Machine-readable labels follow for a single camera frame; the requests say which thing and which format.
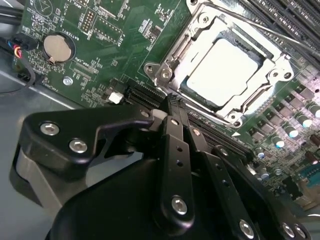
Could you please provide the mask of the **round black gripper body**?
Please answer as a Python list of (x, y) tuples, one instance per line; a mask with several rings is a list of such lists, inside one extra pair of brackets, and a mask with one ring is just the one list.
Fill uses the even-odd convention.
[(70, 199), (52, 240), (238, 240), (240, 218), (188, 160), (138, 161)]

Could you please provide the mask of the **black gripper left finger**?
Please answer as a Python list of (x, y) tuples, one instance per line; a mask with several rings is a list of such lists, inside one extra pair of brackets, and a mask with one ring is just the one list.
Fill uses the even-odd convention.
[(152, 110), (127, 104), (27, 116), (11, 168), (13, 186), (54, 222), (73, 197), (136, 162), (188, 160), (191, 170), (177, 100), (168, 95)]

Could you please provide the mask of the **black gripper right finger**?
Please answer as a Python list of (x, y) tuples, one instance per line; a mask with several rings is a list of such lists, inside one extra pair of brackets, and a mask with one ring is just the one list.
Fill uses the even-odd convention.
[(214, 192), (221, 211), (217, 231), (222, 240), (310, 240), (302, 223), (222, 146), (208, 146), (202, 132), (190, 125), (182, 99), (174, 104), (191, 151), (191, 162)]

